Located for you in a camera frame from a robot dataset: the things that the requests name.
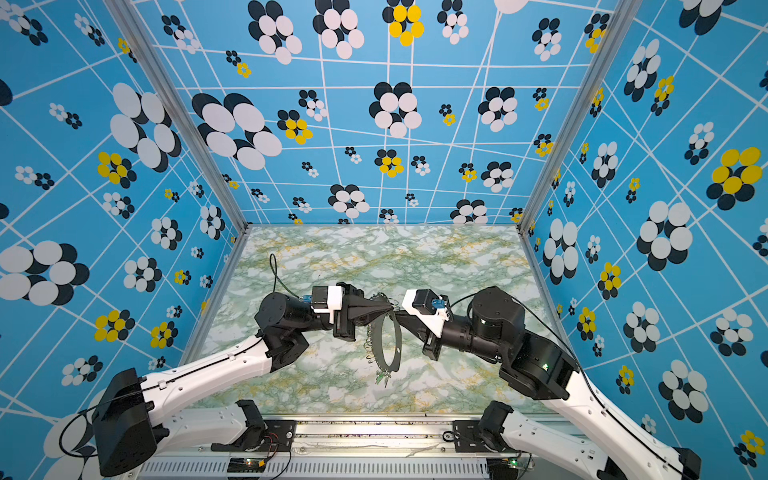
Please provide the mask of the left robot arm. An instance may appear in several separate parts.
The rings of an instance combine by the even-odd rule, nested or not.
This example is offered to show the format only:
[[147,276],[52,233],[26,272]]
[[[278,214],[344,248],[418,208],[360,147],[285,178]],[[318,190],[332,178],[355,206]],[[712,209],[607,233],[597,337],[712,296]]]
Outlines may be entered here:
[[189,405],[291,365],[309,346],[306,333],[330,331],[352,342],[357,328],[393,310],[388,299],[368,299],[348,284],[315,287],[308,300],[273,292],[255,315],[256,334],[235,346],[165,372],[116,374],[92,417],[101,475],[118,476],[149,460],[170,439],[171,417]]

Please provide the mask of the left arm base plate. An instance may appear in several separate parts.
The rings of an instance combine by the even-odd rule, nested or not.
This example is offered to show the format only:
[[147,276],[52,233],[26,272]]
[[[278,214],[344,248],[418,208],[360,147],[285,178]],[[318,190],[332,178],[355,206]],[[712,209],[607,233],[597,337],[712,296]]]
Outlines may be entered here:
[[288,452],[296,434],[295,420],[265,420],[247,430],[230,444],[213,443],[214,452]]

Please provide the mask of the right corner aluminium post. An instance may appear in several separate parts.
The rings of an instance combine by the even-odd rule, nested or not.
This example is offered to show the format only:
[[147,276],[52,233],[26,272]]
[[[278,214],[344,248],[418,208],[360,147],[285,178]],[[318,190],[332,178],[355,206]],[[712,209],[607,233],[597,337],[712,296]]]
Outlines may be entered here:
[[616,10],[611,16],[606,39],[589,65],[582,84],[558,132],[553,152],[545,162],[529,201],[525,206],[523,219],[519,224],[521,234],[526,233],[527,229],[536,219],[537,212],[543,205],[549,190],[550,182],[562,165],[568,148],[572,145],[576,134],[581,128],[586,118],[588,106],[602,85],[608,70],[613,65],[615,57],[641,4],[641,0],[622,0],[618,2]]

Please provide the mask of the aluminium front rail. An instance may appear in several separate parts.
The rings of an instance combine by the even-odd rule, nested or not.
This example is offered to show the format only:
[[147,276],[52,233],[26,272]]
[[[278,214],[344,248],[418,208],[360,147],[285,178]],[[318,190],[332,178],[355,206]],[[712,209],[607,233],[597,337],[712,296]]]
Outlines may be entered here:
[[536,469],[532,454],[504,448],[497,453],[457,453],[450,432],[455,420],[478,416],[270,416],[295,420],[296,434],[288,452],[214,452],[208,446],[177,448],[160,457],[255,458],[261,465],[278,458],[477,458],[487,461],[488,479],[526,479]]

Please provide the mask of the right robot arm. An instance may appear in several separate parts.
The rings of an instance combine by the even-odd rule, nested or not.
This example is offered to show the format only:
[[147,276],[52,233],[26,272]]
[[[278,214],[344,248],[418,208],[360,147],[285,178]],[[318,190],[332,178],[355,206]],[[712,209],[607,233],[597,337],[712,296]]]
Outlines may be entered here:
[[448,300],[429,289],[409,290],[395,312],[401,327],[423,341],[438,360],[453,348],[499,365],[513,390],[557,412],[580,437],[540,425],[493,401],[478,433],[492,450],[522,450],[582,479],[697,479],[701,458],[690,449],[655,439],[607,399],[576,359],[552,340],[525,327],[525,308],[496,286],[477,292],[469,314],[457,317]]

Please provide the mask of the left corner aluminium post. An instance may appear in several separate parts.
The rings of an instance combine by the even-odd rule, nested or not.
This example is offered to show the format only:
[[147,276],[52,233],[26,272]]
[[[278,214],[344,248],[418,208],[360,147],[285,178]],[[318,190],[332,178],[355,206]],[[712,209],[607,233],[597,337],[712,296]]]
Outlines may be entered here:
[[118,28],[126,35],[131,48],[135,50],[139,65],[166,107],[178,128],[181,139],[189,148],[190,155],[217,195],[234,227],[240,235],[247,233],[248,223],[243,212],[236,204],[230,189],[224,185],[216,162],[208,151],[195,123],[187,113],[185,104],[171,81],[168,68],[152,47],[147,29],[141,25],[135,9],[129,1],[106,1],[106,7]]

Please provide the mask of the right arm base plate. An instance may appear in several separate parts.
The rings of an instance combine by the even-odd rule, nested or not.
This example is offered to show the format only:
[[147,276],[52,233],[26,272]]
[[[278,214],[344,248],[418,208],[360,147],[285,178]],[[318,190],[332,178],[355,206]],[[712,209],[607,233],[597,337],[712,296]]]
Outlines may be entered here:
[[482,439],[478,420],[455,420],[450,432],[457,453],[497,453]]

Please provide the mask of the corner aluminium post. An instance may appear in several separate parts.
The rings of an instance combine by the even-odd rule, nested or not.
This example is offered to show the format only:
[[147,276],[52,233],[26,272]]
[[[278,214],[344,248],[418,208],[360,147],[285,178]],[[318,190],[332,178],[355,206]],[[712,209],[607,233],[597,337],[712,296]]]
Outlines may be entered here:
[[602,85],[608,70],[613,65],[615,57],[641,4],[641,0],[622,0],[618,2],[616,10],[611,16],[606,39],[589,65],[582,84],[558,132],[553,152],[545,162],[529,201],[525,206],[523,219],[519,224],[521,234],[526,233],[527,229],[536,219],[537,212],[543,205],[549,190],[550,182],[562,165],[568,148],[572,145],[576,134],[581,128],[586,118],[588,106]]
[[187,113],[185,104],[171,81],[168,68],[152,47],[147,29],[141,25],[135,9],[129,1],[106,1],[106,7],[118,28],[126,35],[131,48],[135,50],[139,65],[166,107],[178,128],[181,139],[189,148],[190,155],[217,195],[234,227],[240,235],[247,233],[248,223],[243,212],[236,204],[230,189],[224,185],[216,162],[208,151],[195,123]]

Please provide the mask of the grey metal key ring plate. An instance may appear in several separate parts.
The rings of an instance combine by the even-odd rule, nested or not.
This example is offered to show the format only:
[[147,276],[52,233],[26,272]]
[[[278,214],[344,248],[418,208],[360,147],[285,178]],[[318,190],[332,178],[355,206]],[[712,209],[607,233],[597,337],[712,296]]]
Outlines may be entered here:
[[392,374],[400,370],[402,343],[401,326],[393,312],[379,316],[367,326],[366,360],[377,368],[377,385],[387,387]]

